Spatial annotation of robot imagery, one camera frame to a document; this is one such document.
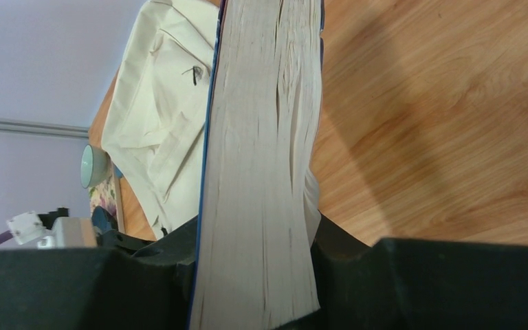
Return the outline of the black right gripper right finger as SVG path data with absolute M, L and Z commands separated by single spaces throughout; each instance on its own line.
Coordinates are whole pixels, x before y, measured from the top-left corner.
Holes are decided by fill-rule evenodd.
M 323 217 L 311 255 L 320 309 L 288 329 L 528 329 L 528 246 L 367 246 Z

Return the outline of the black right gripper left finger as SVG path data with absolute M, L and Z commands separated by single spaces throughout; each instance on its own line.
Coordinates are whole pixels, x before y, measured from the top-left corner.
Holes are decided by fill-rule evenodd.
M 0 329 L 184 329 L 197 222 L 133 254 L 0 250 Z

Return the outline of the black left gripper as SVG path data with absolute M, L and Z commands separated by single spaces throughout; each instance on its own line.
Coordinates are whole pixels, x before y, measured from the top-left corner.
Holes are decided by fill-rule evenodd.
M 54 220 L 58 217 L 70 217 L 67 208 L 58 208 L 49 213 L 38 216 L 47 229 L 51 229 Z M 97 235 L 98 246 L 96 248 L 116 248 L 126 253 L 135 253 L 138 250 L 152 244 L 152 241 L 129 236 L 118 228 L 117 219 L 106 210 L 97 207 L 93 217 L 90 217 Z

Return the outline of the beige canvas backpack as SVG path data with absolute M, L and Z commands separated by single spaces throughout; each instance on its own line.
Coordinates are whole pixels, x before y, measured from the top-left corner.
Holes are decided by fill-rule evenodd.
M 147 1 L 126 44 L 101 146 L 156 238 L 199 209 L 218 7 Z

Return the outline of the blue cover book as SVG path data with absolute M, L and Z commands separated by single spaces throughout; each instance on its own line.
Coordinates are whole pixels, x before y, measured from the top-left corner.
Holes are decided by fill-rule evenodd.
M 320 1 L 221 4 L 190 329 L 275 329 L 319 309 L 322 16 Z

